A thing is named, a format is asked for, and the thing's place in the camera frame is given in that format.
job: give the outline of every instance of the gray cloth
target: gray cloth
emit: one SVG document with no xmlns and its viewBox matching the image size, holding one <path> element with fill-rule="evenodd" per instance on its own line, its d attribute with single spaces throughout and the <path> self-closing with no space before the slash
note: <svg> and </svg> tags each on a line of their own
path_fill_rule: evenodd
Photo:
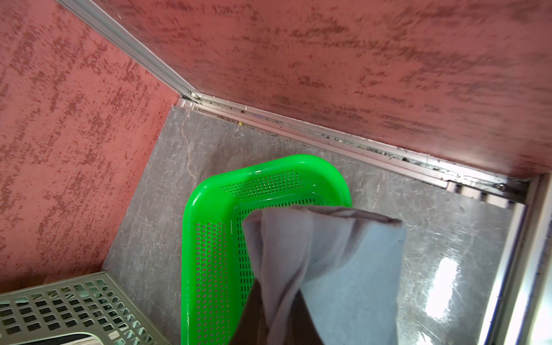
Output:
<svg viewBox="0 0 552 345">
<path fill-rule="evenodd" d="M 339 206 L 256 210 L 242 226 L 251 268 L 261 283 L 268 345 L 284 343 L 291 305 L 304 280 L 343 266 L 374 226 L 404 233 L 398 219 Z"/>
<path fill-rule="evenodd" d="M 404 229 L 374 224 L 347 264 L 303 283 L 300 291 L 325 344 L 397 345 L 405 239 Z"/>
</svg>

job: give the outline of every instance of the basket hole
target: basket hole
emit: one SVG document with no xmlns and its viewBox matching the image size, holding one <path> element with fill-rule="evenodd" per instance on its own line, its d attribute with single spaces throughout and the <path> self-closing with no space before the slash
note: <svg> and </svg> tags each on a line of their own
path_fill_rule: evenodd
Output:
<svg viewBox="0 0 552 345">
<path fill-rule="evenodd" d="M 31 322 L 31 321 L 34 321 L 36 320 L 36 316 L 35 315 L 29 315 L 29 316 L 26 316 L 23 318 L 23 321 L 25 321 L 25 323 L 28 323 L 28 322 Z"/>
<path fill-rule="evenodd" d="M 15 323 L 15 322 L 16 322 L 16 320 L 13 317 L 10 317 L 9 319 L 2 320 L 2 323 L 4 324 L 4 326 L 11 325 L 12 323 Z"/>
<path fill-rule="evenodd" d="M 34 323 L 34 324 L 32 324 L 32 325 L 27 326 L 27 329 L 28 329 L 29 331 L 34 331 L 34 330 L 37 330 L 37 329 L 39 329 L 39 328 L 41 328 L 41 326 L 40 326 L 40 324 L 39 324 L 38 322 L 37 322 L 37 323 Z"/>
<path fill-rule="evenodd" d="M 118 331 L 113 331 L 111 333 L 108 333 L 107 336 L 109 337 L 109 339 L 113 340 L 119 338 L 120 334 Z"/>
<path fill-rule="evenodd" d="M 58 329 L 58 328 L 60 328 L 60 327 L 61 327 L 61 325 L 60 325 L 58 322 L 51 323 L 51 324 L 48 325 L 48 329 L 49 329 L 50 331 L 56 330 L 56 329 Z"/>
<path fill-rule="evenodd" d="M 13 314 L 12 309 L 0 310 L 0 316 L 8 316 L 8 315 L 11 315 L 11 314 Z"/>
<path fill-rule="evenodd" d="M 57 293 L 56 290 L 50 290 L 50 291 L 46 291 L 46 295 L 48 295 L 49 298 L 53 299 L 53 298 L 57 298 L 59 297 L 59 293 Z"/>
<path fill-rule="evenodd" d="M 45 322 L 50 322 L 50 321 L 55 320 L 56 316 L 55 315 L 48 315 L 48 316 L 44 316 L 43 319 L 44 319 Z"/>
<path fill-rule="evenodd" d="M 28 314 L 28 313 L 30 313 L 30 312 L 32 312 L 32 311 L 33 311 L 33 310 L 32 310 L 31 308 L 29 308 L 29 307 L 19 309 L 19 312 L 21 313 L 21 315 Z"/>
<path fill-rule="evenodd" d="M 15 299 L 15 305 L 18 307 L 29 304 L 29 299 L 27 297 L 19 297 Z"/>
<path fill-rule="evenodd" d="M 8 333 L 9 335 L 12 335 L 12 334 L 17 333 L 17 332 L 21 332 L 21 327 L 14 326 L 14 327 L 6 329 L 6 333 Z"/>
</svg>

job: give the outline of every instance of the metal frame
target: metal frame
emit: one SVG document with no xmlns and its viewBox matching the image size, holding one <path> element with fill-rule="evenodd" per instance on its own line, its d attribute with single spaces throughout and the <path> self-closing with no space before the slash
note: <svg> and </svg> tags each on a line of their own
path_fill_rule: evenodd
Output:
<svg viewBox="0 0 552 345">
<path fill-rule="evenodd" d="M 494 315 L 489 344 L 526 344 L 527 331 L 531 327 L 534 301 L 542 299 L 542 275 L 537 275 L 545 250 L 546 237 L 552 216 L 552 174 L 547 173 L 532 180 L 527 212 L 519 230 L 516 250 L 508 276 L 499 297 Z"/>
<path fill-rule="evenodd" d="M 58 0 L 181 96 L 198 91 L 91 0 Z"/>
<path fill-rule="evenodd" d="M 543 345 L 552 341 L 550 318 L 552 314 L 552 226 L 546 248 L 543 252 L 542 265 L 533 288 L 534 298 L 529 303 L 526 319 L 523 322 L 520 343 Z"/>
<path fill-rule="evenodd" d="M 485 316 L 483 318 L 483 325 L 481 327 L 481 333 L 479 334 L 478 345 L 484 345 L 487 342 L 491 327 L 493 325 L 493 319 L 495 318 L 495 312 L 497 310 L 498 303 L 501 299 L 502 287 L 506 275 L 508 273 L 508 267 L 512 262 L 512 256 L 516 247 L 516 241 L 518 239 L 519 229 L 523 224 L 523 217 L 525 215 L 526 206 L 520 203 L 515 203 L 512 209 L 512 218 L 506 235 L 506 242 L 504 243 L 504 249 L 498 262 L 498 268 L 495 275 L 495 281 L 492 285 L 491 296 L 487 304 Z"/>
</svg>

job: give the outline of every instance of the towel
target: towel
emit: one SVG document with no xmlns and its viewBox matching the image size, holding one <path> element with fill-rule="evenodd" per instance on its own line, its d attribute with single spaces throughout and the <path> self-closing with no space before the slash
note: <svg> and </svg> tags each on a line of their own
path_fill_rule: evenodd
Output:
<svg viewBox="0 0 552 345">
<path fill-rule="evenodd" d="M 267 345 L 286 341 L 292 307 L 300 306 L 305 311 L 300 310 L 299 314 L 308 315 L 299 293 L 302 283 L 346 264 L 374 226 L 404 232 L 398 219 L 341 206 L 267 208 L 255 210 L 243 220 L 251 268 L 259 282 L 253 292 L 262 301 Z"/>
</svg>

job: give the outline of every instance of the screw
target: screw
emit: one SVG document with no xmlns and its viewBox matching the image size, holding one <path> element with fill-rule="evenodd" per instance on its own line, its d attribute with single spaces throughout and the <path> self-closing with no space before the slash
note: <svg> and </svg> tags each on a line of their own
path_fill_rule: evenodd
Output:
<svg viewBox="0 0 552 345">
<path fill-rule="evenodd" d="M 500 190 L 501 192 L 504 192 L 506 190 L 506 185 L 503 183 L 497 183 L 495 184 L 495 188 Z"/>
</svg>

